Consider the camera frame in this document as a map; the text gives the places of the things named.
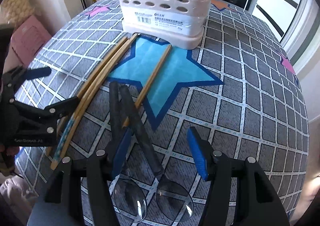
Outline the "black translucent spoon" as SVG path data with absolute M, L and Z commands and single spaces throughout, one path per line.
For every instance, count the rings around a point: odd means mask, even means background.
M 153 175 L 158 180 L 156 190 L 158 207 L 168 219 L 174 222 L 182 223 L 188 221 L 194 213 L 194 203 L 189 192 L 181 184 L 170 180 L 165 175 L 164 168 L 157 158 L 157 154 L 140 119 L 128 86 L 120 86 L 119 91 L 130 126 Z
M 131 130 L 122 127 L 118 83 L 110 83 L 110 125 L 112 133 L 112 176 L 118 176 L 114 186 L 114 203 L 123 215 L 129 215 L 134 223 L 141 222 L 147 213 L 144 193 L 130 178 L 126 154 L 131 143 Z

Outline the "pink box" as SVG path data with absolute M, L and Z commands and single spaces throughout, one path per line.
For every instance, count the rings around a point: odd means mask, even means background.
M 27 67 L 51 37 L 37 17 L 31 15 L 13 33 L 11 47 L 20 63 Z

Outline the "checkered grey tablecloth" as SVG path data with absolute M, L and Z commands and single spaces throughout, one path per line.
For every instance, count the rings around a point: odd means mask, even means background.
M 103 56 L 124 35 L 118 0 L 100 0 L 107 12 L 68 22 L 31 63 L 49 66 L 50 76 L 25 82 L 18 101 L 46 107 L 78 92 Z M 305 178 L 309 128 L 302 89 L 285 51 L 262 20 L 231 6 L 212 7 L 205 35 L 191 56 L 222 81 L 220 86 L 182 87 L 161 123 L 142 121 L 166 175 L 194 201 L 186 225 L 199 223 L 210 184 L 191 157 L 187 130 L 231 158 L 252 156 L 266 172 L 287 214 L 293 213 Z

